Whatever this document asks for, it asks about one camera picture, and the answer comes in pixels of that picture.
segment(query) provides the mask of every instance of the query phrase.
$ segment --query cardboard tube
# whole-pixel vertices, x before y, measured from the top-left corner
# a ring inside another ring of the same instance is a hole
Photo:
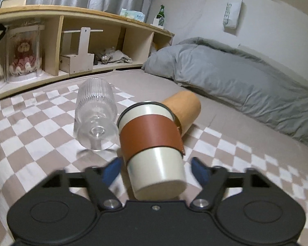
[[[166,105],[176,116],[176,125],[181,130],[183,136],[201,112],[201,102],[191,91],[180,91],[169,98],[166,98],[162,104]]]

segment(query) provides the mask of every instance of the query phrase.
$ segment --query gray comforter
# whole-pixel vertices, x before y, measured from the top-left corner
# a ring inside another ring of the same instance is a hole
[[[255,56],[191,38],[151,55],[143,70],[213,96],[308,145],[308,88]]]

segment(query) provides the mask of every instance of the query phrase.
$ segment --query metal screw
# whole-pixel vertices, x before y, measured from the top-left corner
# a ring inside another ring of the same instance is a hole
[[[152,206],[152,209],[153,209],[154,211],[158,211],[158,210],[161,209],[161,207],[158,206],[158,205],[153,205],[153,206]]]
[[[115,209],[120,206],[120,203],[115,199],[109,199],[104,201],[104,206],[109,209]]]
[[[209,202],[205,199],[196,199],[193,201],[193,205],[199,208],[204,208],[209,206]]]

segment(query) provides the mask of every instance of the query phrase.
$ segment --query mug lid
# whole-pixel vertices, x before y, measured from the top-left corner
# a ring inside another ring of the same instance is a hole
[[[125,109],[121,115],[119,115],[118,119],[117,119],[117,126],[120,123],[121,118],[126,114],[126,112],[130,111],[131,109],[137,107],[137,106],[141,106],[141,105],[159,105],[161,107],[164,107],[167,111],[169,111],[169,113],[171,114],[172,118],[173,118],[173,122],[175,121],[175,114],[170,110],[169,107],[167,107],[166,105],[160,103],[160,102],[151,102],[151,101],[146,101],[146,102],[137,102],[136,104],[133,104],[131,106],[129,106],[127,109]]]

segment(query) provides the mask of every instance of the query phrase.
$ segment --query green bottle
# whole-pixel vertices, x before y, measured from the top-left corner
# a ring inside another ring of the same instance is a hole
[[[164,22],[164,5],[161,5],[161,9],[159,13],[157,14],[156,18],[159,19],[159,26],[163,26]]]

